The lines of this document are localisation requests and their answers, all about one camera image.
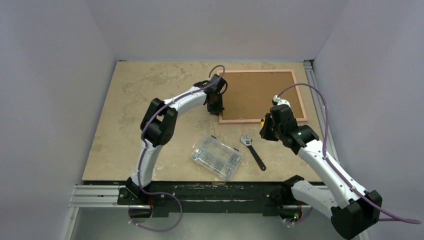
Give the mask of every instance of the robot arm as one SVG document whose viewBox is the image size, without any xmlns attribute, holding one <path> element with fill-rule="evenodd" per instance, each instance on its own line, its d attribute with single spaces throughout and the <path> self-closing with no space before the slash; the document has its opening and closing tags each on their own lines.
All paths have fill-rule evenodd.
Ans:
<svg viewBox="0 0 424 240">
<path fill-rule="evenodd" d="M 382 198 L 378 192 L 368 192 L 331 155 L 323 155 L 323 143 L 318 135 L 307 125 L 298 126 L 287 100 L 274 96 L 272 102 L 275 106 L 265 115 L 261 137 L 282 141 L 285 147 L 290 148 L 317 173 L 330 190 L 320 190 L 302 180 L 291 187 L 293 197 L 330 218 L 336 231 L 346 239 L 353 238 L 377 223 L 380 212 L 366 203 L 354 189 L 381 207 Z M 333 167 L 350 181 L 352 187 L 344 182 Z"/>
<path fill-rule="evenodd" d="M 163 101 L 155 98 L 153 101 L 151 101 L 150 106 L 148 107 L 140 125 L 142 130 L 156 111 L 158 111 L 166 104 L 171 104 L 159 114 L 160 116 L 163 116 L 162 120 L 156 118 L 148 126 L 144 136 L 147 146 L 145 142 L 141 142 L 141 151 L 136 166 L 138 166 L 139 162 L 141 161 L 140 182 L 142 186 L 147 186 L 152 181 L 153 169 L 155 167 L 156 160 L 158 159 L 159 152 L 174 135 L 175 125 L 179 116 L 186 113 L 188 110 L 201 105 L 207 105 L 207 111 L 212 115 L 218 115 L 222 113 L 224 108 L 222 103 L 221 89 L 224 85 L 227 84 L 223 78 L 221 78 L 217 83 L 205 91 L 198 91 L 204 86 L 215 82 L 218 77 L 219 76 L 215 74 L 210 80 L 198 82 L 186 92 L 183 92 L 182 94 L 173 98 Z M 144 153 L 142 159 L 142 152 L 146 148 L 147 150 Z M 131 175 L 131 179 L 135 180 L 137 177 L 138 170 L 136 169 Z"/>
</svg>

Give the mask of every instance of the adjustable wrench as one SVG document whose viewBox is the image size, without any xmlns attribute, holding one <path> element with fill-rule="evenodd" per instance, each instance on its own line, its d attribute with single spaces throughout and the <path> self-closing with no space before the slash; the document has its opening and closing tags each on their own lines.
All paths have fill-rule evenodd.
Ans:
<svg viewBox="0 0 424 240">
<path fill-rule="evenodd" d="M 257 164 L 259 165 L 259 168 L 262 171 L 265 171 L 267 167 L 265 166 L 264 162 L 261 160 L 259 155 L 256 153 L 255 149 L 252 146 L 252 138 L 249 136 L 249 134 L 246 134 L 246 138 L 244 135 L 241 135 L 240 141 L 247 146 L 247 148 L 250 150 L 250 152 L 253 155 L 253 158 L 256 160 Z"/>
</svg>

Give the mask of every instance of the wooden table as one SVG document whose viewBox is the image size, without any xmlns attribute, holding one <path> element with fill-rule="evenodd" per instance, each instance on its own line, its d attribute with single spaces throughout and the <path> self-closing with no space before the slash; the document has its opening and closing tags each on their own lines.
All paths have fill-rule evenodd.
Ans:
<svg viewBox="0 0 424 240">
<path fill-rule="evenodd" d="M 307 83 L 301 62 L 134 62 L 119 61 L 110 83 L 95 137 L 82 179 L 84 181 L 124 181 L 136 169 L 140 154 L 140 123 L 154 98 L 172 98 L 194 83 L 206 80 L 217 64 L 228 70 L 293 69 L 299 83 Z M 311 91 L 301 87 L 307 124 L 322 139 Z M 156 181 L 221 181 L 190 159 L 193 147 L 205 135 L 216 136 L 244 155 L 232 181 L 284 181 L 300 175 L 308 181 L 320 181 L 316 173 L 281 142 L 261 139 L 259 124 L 218 125 L 206 106 L 191 109 L 177 120 L 171 141 L 159 154 L 153 171 Z M 248 133 L 252 145 L 266 165 L 260 170 L 240 136 Z"/>
</svg>

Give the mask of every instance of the wrench head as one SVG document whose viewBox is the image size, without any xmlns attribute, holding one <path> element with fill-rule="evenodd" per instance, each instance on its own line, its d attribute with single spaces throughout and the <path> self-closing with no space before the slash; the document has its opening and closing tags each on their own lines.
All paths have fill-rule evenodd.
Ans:
<svg viewBox="0 0 424 240">
<path fill-rule="evenodd" d="M 252 145 L 252 138 L 251 136 L 249 136 L 249 134 L 246 134 L 246 137 L 244 135 L 241 135 L 240 141 L 246 146 Z"/>
</svg>

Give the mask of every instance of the gray wall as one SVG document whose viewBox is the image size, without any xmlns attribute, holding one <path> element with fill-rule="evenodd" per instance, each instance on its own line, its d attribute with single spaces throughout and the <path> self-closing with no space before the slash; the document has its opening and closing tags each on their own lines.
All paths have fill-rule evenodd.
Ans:
<svg viewBox="0 0 424 240">
<path fill-rule="evenodd" d="M 348 0 L 87 0 L 120 60 L 314 59 Z"/>
<path fill-rule="evenodd" d="M 424 1 L 351 0 L 314 71 L 346 170 L 383 207 L 424 220 Z M 380 222 L 374 239 L 424 239 L 424 228 Z"/>
<path fill-rule="evenodd" d="M 59 239 L 115 65 L 83 0 L 0 0 L 0 239 Z"/>
</svg>

